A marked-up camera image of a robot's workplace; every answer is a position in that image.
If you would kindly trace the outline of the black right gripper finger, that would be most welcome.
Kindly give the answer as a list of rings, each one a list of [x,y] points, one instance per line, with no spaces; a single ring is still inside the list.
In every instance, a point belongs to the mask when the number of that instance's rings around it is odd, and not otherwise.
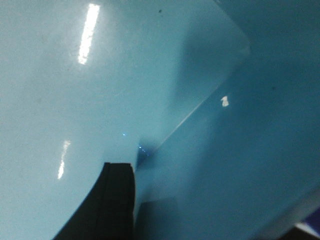
[[[103,165],[94,186],[56,240],[132,240],[135,175],[129,163]]]

